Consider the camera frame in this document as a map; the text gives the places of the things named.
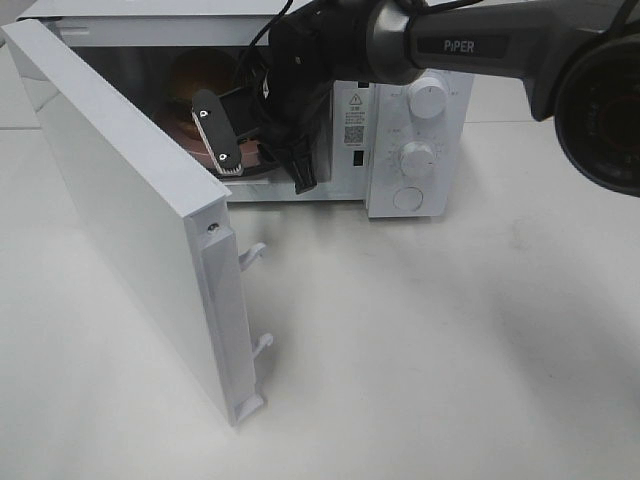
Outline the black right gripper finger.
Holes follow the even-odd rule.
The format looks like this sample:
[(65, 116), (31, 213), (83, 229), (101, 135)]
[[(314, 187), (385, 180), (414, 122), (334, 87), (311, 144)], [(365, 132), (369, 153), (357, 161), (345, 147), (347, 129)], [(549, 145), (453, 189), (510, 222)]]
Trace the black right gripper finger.
[(296, 194), (317, 186), (313, 164), (313, 138), (304, 131), (292, 130), (279, 145), (280, 163), (294, 182)]
[(213, 91), (198, 90), (192, 97), (191, 114), (214, 169), (221, 176), (240, 176), (241, 149), (220, 98)]

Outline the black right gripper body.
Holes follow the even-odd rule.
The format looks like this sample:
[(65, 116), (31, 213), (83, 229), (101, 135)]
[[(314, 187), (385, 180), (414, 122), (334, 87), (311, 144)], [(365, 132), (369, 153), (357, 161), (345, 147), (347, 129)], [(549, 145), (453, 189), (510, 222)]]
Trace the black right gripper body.
[(350, 14), (341, 7), (282, 8), (243, 51), (246, 81), (221, 97), (237, 139), (279, 150), (292, 130), (320, 129), (319, 111), (350, 51)]

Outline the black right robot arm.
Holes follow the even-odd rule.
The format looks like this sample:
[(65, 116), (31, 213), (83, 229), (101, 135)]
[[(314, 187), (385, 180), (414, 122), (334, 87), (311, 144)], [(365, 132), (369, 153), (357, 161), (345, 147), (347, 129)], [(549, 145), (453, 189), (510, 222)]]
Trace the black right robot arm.
[(639, 193), (639, 5), (635, 1), (312, 1), (261, 30), (249, 85), (202, 89), (191, 115), (221, 176), (254, 138), (298, 193), (316, 184), (311, 137), (336, 81), (406, 85), (441, 69), (519, 79), (533, 119), (552, 119), (569, 161), (597, 185)]

